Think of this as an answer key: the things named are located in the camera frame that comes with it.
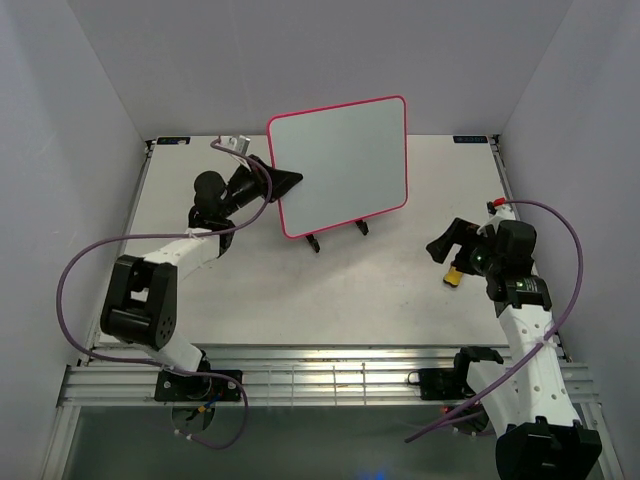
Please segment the yellow bone-shaped eraser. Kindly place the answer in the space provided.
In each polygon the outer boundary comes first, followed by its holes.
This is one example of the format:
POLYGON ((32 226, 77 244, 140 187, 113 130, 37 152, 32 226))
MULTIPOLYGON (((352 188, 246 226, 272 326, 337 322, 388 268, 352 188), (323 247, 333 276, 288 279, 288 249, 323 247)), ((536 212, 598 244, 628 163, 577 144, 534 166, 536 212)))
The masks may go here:
POLYGON ((459 271, 454 265, 451 265, 447 273, 443 276, 443 283, 451 288, 458 288, 464 277, 464 273, 459 271))

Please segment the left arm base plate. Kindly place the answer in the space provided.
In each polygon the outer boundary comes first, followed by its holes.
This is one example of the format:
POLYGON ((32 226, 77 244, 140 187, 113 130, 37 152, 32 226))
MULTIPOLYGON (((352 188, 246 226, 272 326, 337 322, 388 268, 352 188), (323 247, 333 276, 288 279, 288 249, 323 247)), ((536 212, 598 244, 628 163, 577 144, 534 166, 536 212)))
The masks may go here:
POLYGON ((162 370, 157 377, 153 399, 157 402, 203 402, 211 400, 239 402, 241 393, 236 383, 242 381, 241 370, 215 370, 215 378, 181 376, 162 370))

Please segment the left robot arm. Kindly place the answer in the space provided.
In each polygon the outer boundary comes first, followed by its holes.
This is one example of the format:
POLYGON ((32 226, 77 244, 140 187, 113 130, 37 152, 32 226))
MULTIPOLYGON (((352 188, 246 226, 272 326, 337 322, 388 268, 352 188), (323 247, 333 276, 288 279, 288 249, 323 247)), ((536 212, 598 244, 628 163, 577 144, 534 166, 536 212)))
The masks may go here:
POLYGON ((258 198, 272 203, 302 180, 302 174, 270 167, 255 155, 229 180, 215 171, 199 174, 186 237, 141 257, 116 260, 101 331, 172 370, 188 398, 205 397, 212 387, 206 354, 177 332, 179 282, 230 248, 236 229, 232 214, 258 198))

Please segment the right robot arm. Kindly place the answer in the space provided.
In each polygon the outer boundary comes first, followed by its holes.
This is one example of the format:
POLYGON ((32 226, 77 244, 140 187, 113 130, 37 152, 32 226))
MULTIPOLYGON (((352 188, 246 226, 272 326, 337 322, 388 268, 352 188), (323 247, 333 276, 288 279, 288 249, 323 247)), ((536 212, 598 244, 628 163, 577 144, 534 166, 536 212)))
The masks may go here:
POLYGON ((430 242, 437 263, 459 248, 451 263, 486 281, 506 336, 512 365, 485 347, 456 355, 451 382, 464 397, 477 396, 497 437, 495 458, 502 479, 585 479, 598 461, 598 432, 582 425, 562 377, 551 340, 552 302, 535 275, 533 226, 496 213, 479 226, 461 218, 430 242))

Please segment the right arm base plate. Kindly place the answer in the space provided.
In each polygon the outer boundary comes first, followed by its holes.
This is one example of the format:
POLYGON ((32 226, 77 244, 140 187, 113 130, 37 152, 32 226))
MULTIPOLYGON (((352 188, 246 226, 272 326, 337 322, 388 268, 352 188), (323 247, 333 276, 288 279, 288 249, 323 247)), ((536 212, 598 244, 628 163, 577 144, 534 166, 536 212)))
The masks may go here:
POLYGON ((419 389, 425 401, 466 400, 475 395, 454 368, 422 368, 408 374, 407 384, 419 389))

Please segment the pink framed whiteboard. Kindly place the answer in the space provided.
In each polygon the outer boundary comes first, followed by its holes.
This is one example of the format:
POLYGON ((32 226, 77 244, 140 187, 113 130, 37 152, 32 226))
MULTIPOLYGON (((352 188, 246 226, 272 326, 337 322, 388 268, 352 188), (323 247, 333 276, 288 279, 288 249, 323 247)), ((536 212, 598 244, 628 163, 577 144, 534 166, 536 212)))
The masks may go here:
POLYGON ((272 117, 273 168, 303 179, 279 201, 283 234, 302 238, 408 201, 407 104, 391 95, 272 117))

